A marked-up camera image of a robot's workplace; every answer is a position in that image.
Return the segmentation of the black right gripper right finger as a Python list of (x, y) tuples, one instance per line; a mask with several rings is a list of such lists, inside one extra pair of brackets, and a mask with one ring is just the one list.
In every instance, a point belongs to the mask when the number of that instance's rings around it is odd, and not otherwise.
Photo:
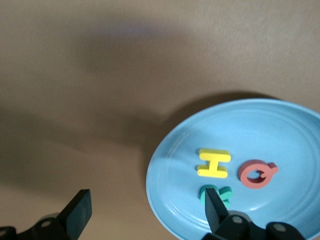
[(205, 216), (211, 232), (205, 240), (303, 240), (292, 225), (269, 222), (261, 228), (247, 220), (244, 214), (230, 214), (214, 188), (205, 189)]

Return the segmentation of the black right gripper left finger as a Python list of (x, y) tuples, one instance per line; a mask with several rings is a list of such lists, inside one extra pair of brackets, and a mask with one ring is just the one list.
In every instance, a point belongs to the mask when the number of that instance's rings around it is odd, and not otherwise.
[(0, 238), (2, 240), (77, 240), (91, 216), (91, 191), (81, 189), (60, 213), (42, 218), (20, 233), (13, 226), (2, 226)]

